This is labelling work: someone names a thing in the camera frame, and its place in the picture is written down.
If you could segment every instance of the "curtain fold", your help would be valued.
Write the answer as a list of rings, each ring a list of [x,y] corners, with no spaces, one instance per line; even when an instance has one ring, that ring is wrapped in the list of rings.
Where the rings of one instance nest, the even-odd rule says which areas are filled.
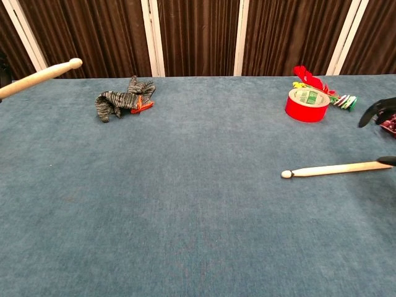
[[[166,76],[233,75],[239,0],[158,0]]]
[[[78,57],[64,78],[151,76],[140,0],[19,0],[49,66]]]
[[[0,51],[7,55],[13,79],[22,79],[36,72],[3,3],[0,3],[0,41]]]
[[[395,1],[369,1],[340,74],[396,74],[395,20]]]
[[[250,0],[242,75],[324,75],[351,0]]]

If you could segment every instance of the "wooden drumstick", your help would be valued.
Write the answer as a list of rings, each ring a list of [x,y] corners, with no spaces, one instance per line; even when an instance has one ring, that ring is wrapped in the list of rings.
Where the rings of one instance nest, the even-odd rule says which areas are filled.
[[[320,166],[320,167],[309,167],[301,168],[297,170],[285,170],[281,173],[283,178],[291,178],[292,176],[315,176],[323,174],[335,174],[335,173],[346,173],[354,171],[364,170],[377,170],[392,168],[391,165],[379,163],[377,161],[363,162],[363,163],[352,163],[343,165],[332,165],[332,166]]]
[[[30,88],[41,82],[49,79],[53,79],[71,69],[77,69],[82,65],[82,61],[79,58],[71,59],[69,62],[53,65],[46,69],[40,70],[23,79],[17,80],[12,84],[9,84],[3,88],[0,88],[0,100],[7,98],[15,93],[21,92],[26,88]]]

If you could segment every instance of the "carpeted table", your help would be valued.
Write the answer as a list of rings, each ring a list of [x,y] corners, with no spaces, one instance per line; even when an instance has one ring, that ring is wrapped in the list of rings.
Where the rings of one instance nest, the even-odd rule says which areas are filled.
[[[129,78],[1,103],[1,296],[395,295],[396,171],[280,173],[396,155],[357,128],[396,75],[324,78],[359,102],[314,124],[284,112],[296,77],[153,80],[153,108],[107,124],[95,98]]]

